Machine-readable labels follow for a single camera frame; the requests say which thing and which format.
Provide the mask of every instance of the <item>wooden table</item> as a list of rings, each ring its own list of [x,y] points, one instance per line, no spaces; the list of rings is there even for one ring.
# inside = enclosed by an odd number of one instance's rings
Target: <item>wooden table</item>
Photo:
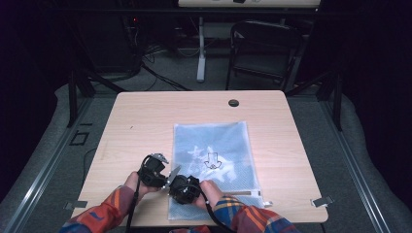
[[[228,101],[236,99],[238,107]],[[170,162],[175,123],[235,122],[248,125],[257,178],[268,208],[291,222],[324,222],[325,207],[311,199],[321,193],[283,92],[172,91],[119,94],[103,132],[79,200],[99,205],[147,154],[162,152]],[[170,165],[162,174],[167,176]],[[167,190],[145,196],[132,226],[214,224],[212,220],[168,220]],[[75,209],[73,216],[85,209]]]

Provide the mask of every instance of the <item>chair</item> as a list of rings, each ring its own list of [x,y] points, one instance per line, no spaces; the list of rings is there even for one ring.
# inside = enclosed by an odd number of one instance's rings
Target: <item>chair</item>
[[[230,31],[231,50],[226,87],[231,70],[268,78],[285,90],[302,41],[293,27],[256,20],[235,23]]]

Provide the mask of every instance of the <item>hand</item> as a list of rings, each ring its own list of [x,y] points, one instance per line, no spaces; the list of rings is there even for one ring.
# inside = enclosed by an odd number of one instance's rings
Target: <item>hand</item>
[[[209,181],[209,180],[201,182],[200,188],[202,189],[207,199],[209,200],[209,204],[212,207],[212,210],[214,210],[216,204],[219,202],[219,199],[223,197],[223,193],[213,181]],[[196,200],[194,200],[193,204],[198,208],[206,210],[206,205],[205,205],[206,202],[202,194],[200,194],[200,196],[196,198]]]
[[[127,180],[125,181],[124,185],[130,187],[133,191],[136,191],[137,187],[137,181],[139,180],[139,175],[137,175],[137,172],[132,172]],[[156,192],[159,191],[160,187],[150,187],[146,186],[142,181],[140,181],[140,186],[139,186],[139,199],[137,202],[140,202],[142,200],[143,196],[145,196],[149,192]]]

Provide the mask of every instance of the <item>plaid shirt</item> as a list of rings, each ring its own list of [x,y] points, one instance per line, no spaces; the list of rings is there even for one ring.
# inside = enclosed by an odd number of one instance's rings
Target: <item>plaid shirt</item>
[[[120,225],[127,215],[128,206],[133,198],[133,190],[120,186],[97,207],[92,207],[68,220],[60,233],[106,232]],[[214,210],[216,218],[238,233],[255,232],[299,232],[293,224],[278,214],[247,206],[234,197],[224,196]],[[176,229],[171,233],[210,233],[205,225],[192,229]]]

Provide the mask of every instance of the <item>clear plastic bag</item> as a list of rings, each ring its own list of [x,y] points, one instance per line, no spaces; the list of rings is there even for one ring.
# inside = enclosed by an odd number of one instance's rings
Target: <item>clear plastic bag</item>
[[[245,121],[176,124],[172,168],[178,166],[181,175],[213,180],[223,192],[241,193],[235,196],[245,204],[263,207]],[[169,200],[169,219],[209,218],[193,205]]]

